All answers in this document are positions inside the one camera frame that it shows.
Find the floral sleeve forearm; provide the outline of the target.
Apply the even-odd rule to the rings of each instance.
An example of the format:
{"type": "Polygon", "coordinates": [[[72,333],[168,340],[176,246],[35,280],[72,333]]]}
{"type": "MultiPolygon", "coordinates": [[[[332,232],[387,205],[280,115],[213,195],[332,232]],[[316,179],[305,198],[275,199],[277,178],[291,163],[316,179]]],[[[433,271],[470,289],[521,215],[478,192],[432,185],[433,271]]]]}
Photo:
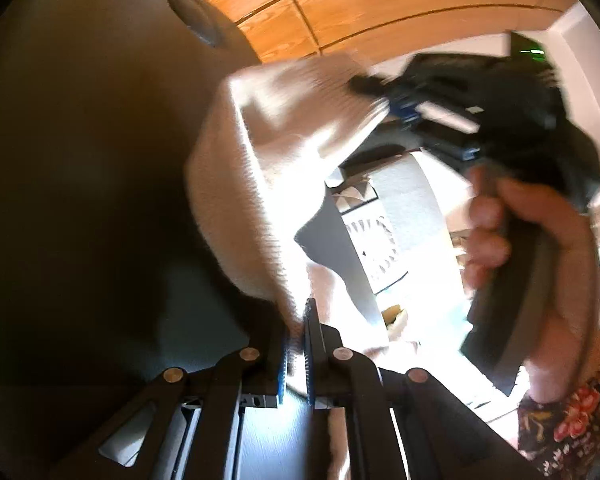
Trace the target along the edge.
{"type": "Polygon", "coordinates": [[[522,457],[547,479],[585,479],[600,460],[600,366],[564,400],[518,405],[522,457]]]}

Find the person's right hand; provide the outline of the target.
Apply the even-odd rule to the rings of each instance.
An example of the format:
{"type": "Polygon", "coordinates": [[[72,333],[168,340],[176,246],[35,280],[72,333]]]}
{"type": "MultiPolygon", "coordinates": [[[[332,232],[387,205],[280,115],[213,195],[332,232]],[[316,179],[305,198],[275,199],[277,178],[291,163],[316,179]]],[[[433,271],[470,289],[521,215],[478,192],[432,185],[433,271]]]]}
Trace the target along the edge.
{"type": "Polygon", "coordinates": [[[600,366],[600,264],[588,218],[544,185],[501,178],[496,190],[489,192],[481,166],[471,168],[468,179],[474,189],[464,270],[469,287],[485,285],[512,253],[509,241],[498,232],[508,212],[542,226],[559,247],[553,298],[524,367],[531,399],[538,403],[565,399],[600,366]]]}

